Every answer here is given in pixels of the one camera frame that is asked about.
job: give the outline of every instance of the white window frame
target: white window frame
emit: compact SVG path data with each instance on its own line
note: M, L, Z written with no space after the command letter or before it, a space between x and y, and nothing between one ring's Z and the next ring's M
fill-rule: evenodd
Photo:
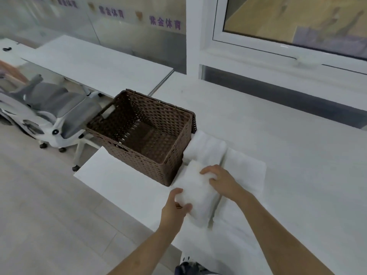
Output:
M205 65L367 111L366 61L223 32L226 8L186 0L188 76Z

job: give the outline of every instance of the dark gap under window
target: dark gap under window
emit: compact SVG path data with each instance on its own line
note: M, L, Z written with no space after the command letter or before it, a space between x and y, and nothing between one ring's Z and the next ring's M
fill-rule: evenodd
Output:
M367 125L367 111L227 71L203 66L203 80L352 127Z

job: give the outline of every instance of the brown woven basket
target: brown woven basket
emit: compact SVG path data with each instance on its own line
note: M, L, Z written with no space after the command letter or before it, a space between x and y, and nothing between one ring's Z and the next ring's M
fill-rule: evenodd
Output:
M112 106L114 111L103 118ZM109 154L170 186L196 132L196 120L191 111L126 89L87 123L86 130Z

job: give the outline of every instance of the human arm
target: human arm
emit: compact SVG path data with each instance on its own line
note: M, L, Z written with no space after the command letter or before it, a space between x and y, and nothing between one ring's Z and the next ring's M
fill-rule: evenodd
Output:
M210 184L219 194L235 202L245 215L274 275L332 275L333 273L288 232L255 198L221 166L208 166Z
M173 189L162 208L159 227L134 252L117 265L108 275L150 275L162 258L175 236L181 229L187 213L192 209L191 204L181 207L175 202L175 196L181 193L181 188Z

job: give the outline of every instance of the caster wheel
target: caster wheel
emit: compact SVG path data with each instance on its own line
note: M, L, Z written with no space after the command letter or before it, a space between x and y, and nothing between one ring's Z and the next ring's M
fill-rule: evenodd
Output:
M78 171L80 169L80 167L78 166L78 165L75 165L74 167L73 167L73 171Z

